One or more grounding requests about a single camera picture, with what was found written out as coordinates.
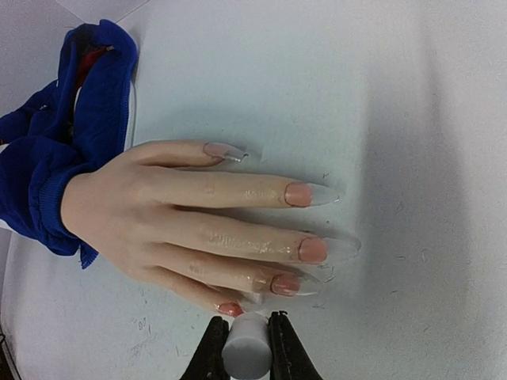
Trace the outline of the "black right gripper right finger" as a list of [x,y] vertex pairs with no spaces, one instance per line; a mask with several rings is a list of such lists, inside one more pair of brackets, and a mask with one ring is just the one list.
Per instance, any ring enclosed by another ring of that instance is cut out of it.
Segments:
[[270,380],[323,380],[286,312],[272,312],[268,331],[273,354]]

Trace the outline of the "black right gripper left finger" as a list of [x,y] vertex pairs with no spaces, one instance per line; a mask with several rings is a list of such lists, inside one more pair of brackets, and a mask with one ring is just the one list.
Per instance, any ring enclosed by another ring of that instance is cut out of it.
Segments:
[[229,380],[222,351],[229,335],[229,323],[213,317],[180,380]]

